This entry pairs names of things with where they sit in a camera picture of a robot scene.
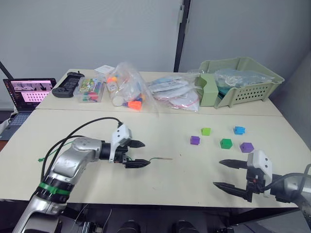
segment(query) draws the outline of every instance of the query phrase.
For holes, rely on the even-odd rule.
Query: laptop screen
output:
[[[4,79],[3,81],[19,111],[34,110],[56,85],[55,79]]]

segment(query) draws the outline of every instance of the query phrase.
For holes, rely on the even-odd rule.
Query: clear plastic box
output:
[[[73,95],[80,103],[97,103],[102,101],[104,78],[82,77]]]

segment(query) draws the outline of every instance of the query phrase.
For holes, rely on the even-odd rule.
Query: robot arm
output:
[[[295,203],[303,212],[308,224],[311,224],[311,176],[306,167],[305,173],[290,173],[284,176],[272,174],[272,163],[261,150],[248,154],[247,161],[222,160],[225,166],[247,170],[246,189],[236,188],[229,183],[214,182],[219,189],[228,194],[252,202],[253,193],[263,193],[265,197],[275,196],[277,201]]]
[[[142,142],[132,140],[131,131],[124,124],[113,133],[111,143],[88,137],[75,139],[39,184],[13,233],[55,232],[59,226],[58,217],[88,163],[109,160],[122,163],[125,168],[144,167],[150,162],[143,159],[130,161],[125,155],[128,147],[144,146]]]

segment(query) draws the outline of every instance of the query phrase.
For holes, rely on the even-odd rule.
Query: blue cube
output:
[[[237,135],[243,135],[245,133],[245,128],[241,126],[236,126],[234,128],[234,133]]]

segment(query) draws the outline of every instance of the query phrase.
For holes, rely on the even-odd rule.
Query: purple cube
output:
[[[200,138],[197,136],[191,136],[190,144],[199,145],[200,144]]]
[[[254,150],[253,144],[250,142],[243,142],[240,148],[243,153],[250,153]]]

